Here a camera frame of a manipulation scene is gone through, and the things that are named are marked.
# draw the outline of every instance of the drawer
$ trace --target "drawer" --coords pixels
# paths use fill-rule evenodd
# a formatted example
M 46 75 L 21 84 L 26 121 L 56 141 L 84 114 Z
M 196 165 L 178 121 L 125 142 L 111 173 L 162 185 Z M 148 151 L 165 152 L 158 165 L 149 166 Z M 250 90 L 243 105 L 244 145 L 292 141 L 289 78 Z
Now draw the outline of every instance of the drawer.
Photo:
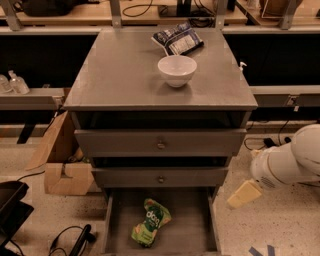
M 246 111 L 116 110 L 73 112 L 81 129 L 236 129 Z
M 176 168 L 93 168 L 93 176 L 101 188 L 117 187 L 209 187 L 222 185 L 226 167 Z
M 245 134 L 245 129 L 75 131 L 87 157 L 233 156 Z
M 151 248 L 131 238 L 134 226 L 146 216 L 144 200 L 166 207 L 172 220 L 161 227 Z M 221 255 L 207 188 L 112 189 L 108 196 L 104 250 L 106 255 Z

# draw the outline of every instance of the cable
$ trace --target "cable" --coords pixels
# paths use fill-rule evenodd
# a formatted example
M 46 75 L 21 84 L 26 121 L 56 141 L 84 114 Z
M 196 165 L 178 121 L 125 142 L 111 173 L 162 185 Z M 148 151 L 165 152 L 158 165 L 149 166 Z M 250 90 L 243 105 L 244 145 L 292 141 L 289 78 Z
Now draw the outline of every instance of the cable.
M 43 174 L 43 173 L 45 173 L 45 171 L 37 172 L 37 173 L 32 173 L 32 174 L 28 174 L 28 175 L 22 176 L 21 178 L 17 179 L 17 181 L 20 181 L 20 180 L 22 180 L 22 179 L 24 179 L 24 178 L 27 178 L 27 177 L 40 175 L 40 174 Z
M 20 251 L 21 256 L 24 256 L 24 254 L 23 254 L 23 252 L 22 252 L 22 250 L 21 250 L 20 246 L 19 246 L 18 244 L 16 244 L 15 242 L 13 242 L 11 239 L 10 239 L 10 242 L 11 242 L 15 247 L 17 247 L 17 248 L 18 248 L 18 250 Z
M 58 251 L 58 250 L 62 251 L 62 252 L 64 253 L 64 255 L 67 256 L 66 251 L 65 251 L 63 248 L 61 248 L 61 247 L 55 248 L 52 252 L 50 252 L 49 256 L 51 256 L 53 253 L 55 253 L 55 252 Z
M 45 133 L 48 131 L 48 129 L 50 128 L 50 126 L 53 124 L 54 120 L 56 119 L 56 117 L 58 115 L 60 115 L 60 110 L 62 108 L 62 105 L 59 106 L 59 108 L 57 109 L 57 111 L 54 113 L 53 118 L 51 119 L 50 123 L 48 124 L 47 128 L 44 130 L 43 135 L 45 135 Z
M 258 148 L 258 149 L 254 149 L 254 148 L 249 148 L 248 145 L 247 145 L 247 140 L 263 140 L 263 138 L 246 138 L 244 141 L 243 141 L 243 145 L 248 149 L 248 150 L 260 150 L 260 149 L 263 149 L 265 146 L 263 145 L 262 147 Z
M 247 128 L 247 131 L 250 131 L 253 128 L 254 125 L 254 121 L 252 121 L 252 124 L 250 125 L 250 127 Z
M 139 17 L 139 16 L 145 14 L 145 13 L 150 9 L 151 6 L 163 6 L 163 5 L 153 5 L 152 3 L 153 3 L 153 0 L 150 1 L 150 4 L 137 4 L 137 5 L 129 6 L 129 7 L 124 8 L 124 9 L 122 10 L 122 14 L 125 15 L 125 16 L 127 16 L 127 17 L 132 17 L 132 18 L 134 18 L 134 17 Z M 129 9 L 133 9 L 133 8 L 137 8 L 137 7 L 143 7 L 143 6 L 147 6 L 147 9 L 145 9 L 143 12 L 141 12 L 141 13 L 139 13 L 139 14 L 130 15 L 130 14 L 127 14 L 127 13 L 126 13 L 126 11 L 129 10 Z
M 198 10 L 190 13 L 191 18 L 189 18 L 189 23 L 191 26 L 196 28 L 213 27 L 215 12 L 204 6 L 201 0 L 199 0 L 199 3 L 195 0 L 194 3 L 198 7 Z
M 280 133 L 282 132 L 282 130 L 284 129 L 284 127 L 286 127 L 286 125 L 289 123 L 290 120 L 287 120 L 285 122 L 285 124 L 280 128 L 279 132 L 278 132 L 278 141 L 279 141 L 279 145 L 281 146 L 282 143 L 281 143 L 281 140 L 280 140 Z
M 49 250 L 49 256 L 52 255 L 52 253 L 53 253 L 56 249 L 61 249 L 61 250 L 63 250 L 64 253 L 65 253 L 65 255 L 67 255 L 67 253 L 65 252 L 64 249 L 62 249 L 62 248 L 60 248 L 60 247 L 59 247 L 59 248 L 54 248 L 54 247 L 55 247 L 56 244 L 58 243 L 59 237 L 60 237 L 64 232 L 66 232 L 67 230 L 69 230 L 69 229 L 71 229 L 71 228 L 79 228 L 79 229 L 83 230 L 83 228 L 80 227 L 80 226 L 70 226 L 70 227 L 67 227 L 67 228 L 65 228 L 64 230 L 62 230 L 62 231 L 56 236 L 56 238 L 52 241 L 51 246 L 50 246 L 50 250 Z

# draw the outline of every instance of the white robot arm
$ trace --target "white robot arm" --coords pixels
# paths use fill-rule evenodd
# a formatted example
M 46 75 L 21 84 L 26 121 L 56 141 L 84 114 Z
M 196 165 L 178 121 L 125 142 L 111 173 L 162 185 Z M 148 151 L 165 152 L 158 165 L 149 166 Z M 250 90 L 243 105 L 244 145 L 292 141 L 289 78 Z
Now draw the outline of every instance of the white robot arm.
M 320 124 L 305 126 L 290 143 L 260 152 L 250 171 L 259 186 L 267 190 L 320 181 Z

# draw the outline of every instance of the drawer knob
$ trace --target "drawer knob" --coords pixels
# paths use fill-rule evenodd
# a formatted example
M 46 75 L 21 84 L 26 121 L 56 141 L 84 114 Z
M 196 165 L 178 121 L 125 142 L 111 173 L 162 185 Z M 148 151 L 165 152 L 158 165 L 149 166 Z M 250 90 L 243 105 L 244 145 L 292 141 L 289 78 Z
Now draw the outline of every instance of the drawer knob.
M 158 182 L 159 183 L 164 183 L 164 177 L 163 176 L 159 176 L 158 177 Z
M 166 148 L 166 144 L 164 144 L 164 142 L 159 140 L 158 144 L 157 144 L 157 147 L 158 147 L 158 149 L 165 149 Z

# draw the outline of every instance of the cardboard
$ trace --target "cardboard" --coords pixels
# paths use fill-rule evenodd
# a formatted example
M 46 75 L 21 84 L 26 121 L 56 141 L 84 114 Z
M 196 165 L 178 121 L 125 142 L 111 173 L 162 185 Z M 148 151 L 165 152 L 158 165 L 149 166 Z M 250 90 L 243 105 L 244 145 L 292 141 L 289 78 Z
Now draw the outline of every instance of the cardboard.
M 85 195 L 92 182 L 90 164 L 52 163 L 46 166 L 44 187 L 47 194 Z
M 78 150 L 74 125 L 68 112 L 57 116 L 25 170 L 45 165 L 45 192 L 56 195 L 85 195 L 93 183 L 88 163 L 67 163 Z

